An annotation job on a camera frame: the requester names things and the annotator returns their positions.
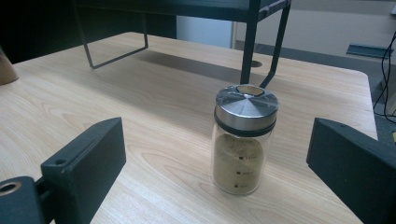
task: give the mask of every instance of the wooden table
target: wooden table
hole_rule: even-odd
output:
[[[281,59],[268,86],[280,102],[262,182],[248,196],[210,173],[217,92],[238,83],[242,51],[149,36],[150,48],[92,70],[83,47],[15,64],[0,86],[0,180],[41,176],[39,165],[92,124],[122,117],[127,163],[92,223],[359,223],[308,168],[314,117],[376,138],[367,76]],[[138,48],[135,34],[91,45],[105,61]],[[254,55],[260,84],[270,57]]]

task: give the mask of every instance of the stainless steel lid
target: stainless steel lid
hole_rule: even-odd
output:
[[[215,120],[225,131],[242,136],[271,132],[278,101],[265,89],[252,85],[231,86],[216,97]]]

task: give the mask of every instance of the white wall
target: white wall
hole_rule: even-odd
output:
[[[396,31],[396,17],[390,14],[395,4],[395,1],[293,0],[283,47],[380,61],[347,55],[347,48],[351,43],[387,47]],[[259,22],[257,43],[275,44],[280,14]],[[246,25],[238,22],[236,40],[244,40],[245,31]]]
[[[177,16],[177,39],[230,48],[233,23]]]

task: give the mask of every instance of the glass jar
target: glass jar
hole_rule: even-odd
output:
[[[278,102],[252,85],[231,86],[216,97],[212,133],[212,178],[231,194],[249,194],[260,184],[271,146]]]

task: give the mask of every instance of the brown object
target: brown object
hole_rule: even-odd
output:
[[[254,138],[227,133],[220,135],[216,139],[213,156],[215,183],[231,194],[253,192],[261,180],[265,149]]]
[[[0,48],[0,86],[6,85],[18,79],[18,75],[12,67],[6,54]]]

